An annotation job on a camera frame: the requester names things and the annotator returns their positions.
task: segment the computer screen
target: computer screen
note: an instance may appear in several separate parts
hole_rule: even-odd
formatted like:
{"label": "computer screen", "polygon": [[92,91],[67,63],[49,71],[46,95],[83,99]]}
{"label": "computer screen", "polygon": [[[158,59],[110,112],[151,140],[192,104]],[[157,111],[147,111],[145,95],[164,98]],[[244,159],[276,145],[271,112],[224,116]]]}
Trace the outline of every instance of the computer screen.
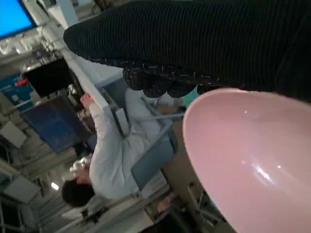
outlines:
{"label": "computer screen", "polygon": [[0,40],[34,27],[21,0],[0,0]]}
{"label": "computer screen", "polygon": [[62,58],[23,74],[43,98],[73,83],[69,67]]}

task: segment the white lab coat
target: white lab coat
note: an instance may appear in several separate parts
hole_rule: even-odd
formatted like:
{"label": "white lab coat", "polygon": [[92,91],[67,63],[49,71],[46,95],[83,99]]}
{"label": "white lab coat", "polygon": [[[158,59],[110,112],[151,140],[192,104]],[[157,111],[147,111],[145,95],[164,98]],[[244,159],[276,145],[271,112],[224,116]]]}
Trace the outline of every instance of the white lab coat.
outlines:
{"label": "white lab coat", "polygon": [[[130,118],[152,115],[141,97],[142,92],[126,91],[126,109]],[[150,141],[159,134],[160,124],[156,120],[131,121],[129,136],[122,138],[110,114],[102,112],[95,103],[89,109],[97,132],[97,145],[90,165],[90,179],[95,193],[108,199],[133,194],[138,187],[131,168]]]}

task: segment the dark hair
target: dark hair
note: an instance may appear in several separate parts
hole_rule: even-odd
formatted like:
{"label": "dark hair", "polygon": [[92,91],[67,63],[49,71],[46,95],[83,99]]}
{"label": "dark hair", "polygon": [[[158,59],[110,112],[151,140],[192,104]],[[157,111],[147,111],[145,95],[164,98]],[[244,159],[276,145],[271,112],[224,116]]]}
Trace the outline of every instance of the dark hair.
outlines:
{"label": "dark hair", "polygon": [[77,179],[65,181],[62,188],[64,202],[74,208],[85,206],[94,195],[90,184],[78,184]]}

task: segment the blue screen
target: blue screen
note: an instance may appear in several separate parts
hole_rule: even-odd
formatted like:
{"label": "blue screen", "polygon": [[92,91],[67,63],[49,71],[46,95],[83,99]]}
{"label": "blue screen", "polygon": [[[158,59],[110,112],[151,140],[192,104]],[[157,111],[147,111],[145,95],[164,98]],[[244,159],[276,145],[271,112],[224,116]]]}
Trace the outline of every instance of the blue screen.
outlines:
{"label": "blue screen", "polygon": [[31,25],[17,0],[0,0],[0,38]]}

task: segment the monitor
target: monitor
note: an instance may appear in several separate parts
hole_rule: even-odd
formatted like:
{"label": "monitor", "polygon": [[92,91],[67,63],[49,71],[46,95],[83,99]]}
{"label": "monitor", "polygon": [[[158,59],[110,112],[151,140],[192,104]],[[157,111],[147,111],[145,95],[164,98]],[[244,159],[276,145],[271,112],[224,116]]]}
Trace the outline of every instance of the monitor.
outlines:
{"label": "monitor", "polygon": [[43,98],[73,83],[69,67],[62,58],[23,74],[38,95]]}
{"label": "monitor", "polygon": [[20,115],[56,153],[90,137],[67,96],[57,96]]}
{"label": "monitor", "polygon": [[0,40],[35,26],[22,0],[0,0]]}

